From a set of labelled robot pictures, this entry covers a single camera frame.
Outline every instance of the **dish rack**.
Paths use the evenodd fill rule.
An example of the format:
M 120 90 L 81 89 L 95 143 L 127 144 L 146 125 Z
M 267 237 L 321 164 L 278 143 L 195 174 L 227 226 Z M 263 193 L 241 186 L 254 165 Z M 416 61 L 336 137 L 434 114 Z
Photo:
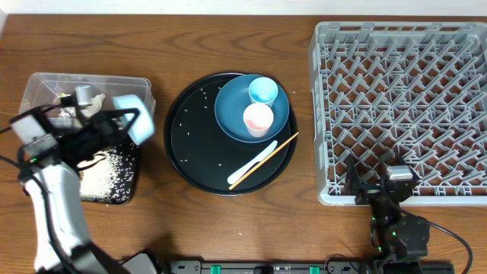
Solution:
M 308 50 L 318 199 L 354 206 L 345 160 L 378 181 L 395 153 L 408 206 L 487 205 L 487 24 L 322 22 Z

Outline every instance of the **black tray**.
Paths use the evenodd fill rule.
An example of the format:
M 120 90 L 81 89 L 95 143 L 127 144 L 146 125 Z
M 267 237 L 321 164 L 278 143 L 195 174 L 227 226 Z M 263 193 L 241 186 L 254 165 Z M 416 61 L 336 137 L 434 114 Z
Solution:
M 232 191 L 227 178 L 257 156 L 273 140 L 278 146 L 297 132 L 296 118 L 289 118 L 278 135 L 265 142 L 239 142 L 221 130 L 215 118 L 215 100 L 220 88 L 241 73 L 210 75 L 191 84 L 174 101 L 164 125 L 167 156 L 188 183 L 221 195 L 240 195 L 271 183 L 288 165 L 296 139 L 270 158 Z

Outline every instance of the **chopstick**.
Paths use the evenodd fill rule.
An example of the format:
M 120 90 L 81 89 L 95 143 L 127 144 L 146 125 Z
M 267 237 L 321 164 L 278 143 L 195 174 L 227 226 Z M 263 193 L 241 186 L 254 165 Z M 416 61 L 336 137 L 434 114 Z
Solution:
M 256 164 L 255 167 L 252 167 L 249 171 L 247 171 L 240 179 L 237 180 L 233 185 L 231 185 L 228 189 L 232 190 L 235 188 L 239 183 L 241 183 L 245 178 L 247 178 L 249 175 L 252 174 L 257 168 L 259 168 L 261 165 L 263 165 L 267 160 L 269 160 L 272 156 L 274 156 L 276 153 L 278 153 L 282 148 L 284 148 L 292 139 L 294 139 L 296 136 L 298 136 L 299 132 L 296 132 L 291 138 L 289 138 L 286 142 L 282 143 L 278 148 L 274 149 L 274 151 L 269 154 L 267 157 L 264 158 L 261 162 Z

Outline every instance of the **blue cup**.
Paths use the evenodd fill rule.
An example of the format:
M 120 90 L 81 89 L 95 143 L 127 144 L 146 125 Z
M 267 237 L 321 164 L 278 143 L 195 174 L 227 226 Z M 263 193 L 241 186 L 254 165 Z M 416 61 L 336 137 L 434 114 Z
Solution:
M 272 107 L 277 98 L 277 84 L 271 78 L 259 77 L 253 80 L 249 86 L 250 101 L 252 104 L 263 103 Z

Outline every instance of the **wood grain surface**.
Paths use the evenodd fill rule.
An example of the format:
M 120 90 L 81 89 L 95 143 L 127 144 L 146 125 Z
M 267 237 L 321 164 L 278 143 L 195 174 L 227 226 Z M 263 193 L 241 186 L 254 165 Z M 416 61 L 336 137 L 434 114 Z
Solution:
M 368 207 L 326 207 L 317 200 L 313 107 L 307 46 L 320 21 L 485 21 L 487 18 L 239 17 L 167 15 L 23 15 L 8 17 L 0 41 L 0 127 L 18 113 L 34 72 L 148 78 L 157 106 L 156 134 L 145 145 L 133 200 L 85 203 L 91 236 L 119 259 L 149 247 L 162 260 L 324 261 L 334 253 L 366 258 Z M 300 135 L 290 164 L 269 186 L 244 196 L 204 193 L 184 182 L 164 151 L 163 125 L 175 97 L 216 72 L 271 75 L 287 91 Z M 0 155 L 20 142 L 0 135 Z M 33 272 L 36 228 L 18 171 L 0 163 L 0 272 Z M 487 269 L 485 208 L 410 208 L 458 233 L 474 252 L 471 273 Z M 461 272 L 466 251 L 431 230 L 427 261 Z

